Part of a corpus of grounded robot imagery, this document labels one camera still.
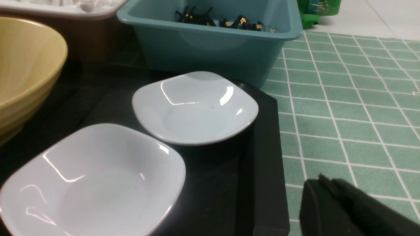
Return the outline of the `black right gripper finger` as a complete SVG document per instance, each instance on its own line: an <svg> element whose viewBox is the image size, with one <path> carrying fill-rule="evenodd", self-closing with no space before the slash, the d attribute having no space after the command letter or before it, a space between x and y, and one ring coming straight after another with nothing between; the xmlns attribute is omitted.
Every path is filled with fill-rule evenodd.
<svg viewBox="0 0 420 236"><path fill-rule="evenodd" d="M340 178L307 179L299 213L303 236L418 236L420 226Z"/></svg>

